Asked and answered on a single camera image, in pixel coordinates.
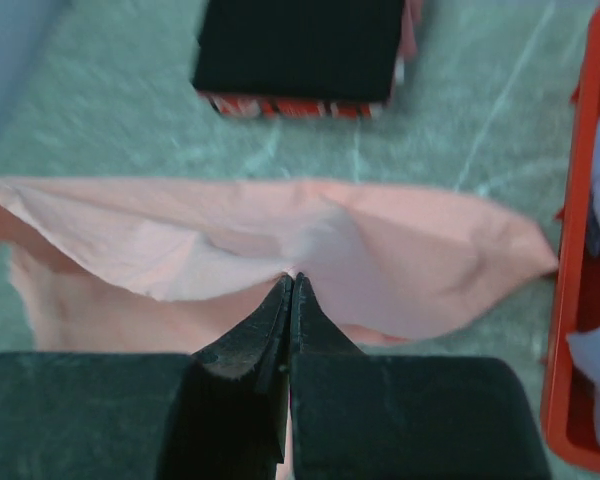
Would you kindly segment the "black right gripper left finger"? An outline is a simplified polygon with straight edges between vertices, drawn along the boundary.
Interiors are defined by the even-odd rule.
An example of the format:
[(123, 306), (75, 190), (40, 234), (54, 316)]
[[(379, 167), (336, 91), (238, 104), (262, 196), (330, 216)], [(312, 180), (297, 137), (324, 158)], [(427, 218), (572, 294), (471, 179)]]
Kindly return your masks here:
[(0, 353), (0, 479), (272, 479), (293, 282), (192, 354)]

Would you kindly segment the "salmon pink t shirt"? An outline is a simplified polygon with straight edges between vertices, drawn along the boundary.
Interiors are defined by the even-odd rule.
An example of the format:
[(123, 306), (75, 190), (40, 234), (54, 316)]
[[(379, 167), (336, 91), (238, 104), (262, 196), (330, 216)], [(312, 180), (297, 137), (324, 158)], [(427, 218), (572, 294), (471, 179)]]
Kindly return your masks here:
[[(364, 352), (460, 329), (557, 266), (537, 224), (497, 204), (331, 181), (0, 178), (0, 243), (42, 353), (192, 355), (284, 277), (292, 305), (299, 276)], [(291, 306), (288, 339), (272, 479), (293, 468)]]

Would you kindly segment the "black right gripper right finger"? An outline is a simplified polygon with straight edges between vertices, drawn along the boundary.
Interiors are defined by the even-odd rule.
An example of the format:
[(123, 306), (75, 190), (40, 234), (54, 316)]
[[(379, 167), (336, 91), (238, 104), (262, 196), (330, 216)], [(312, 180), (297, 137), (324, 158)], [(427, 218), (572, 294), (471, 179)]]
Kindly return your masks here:
[(362, 352), (299, 276), (290, 407), (299, 479), (547, 479), (521, 381), (502, 360)]

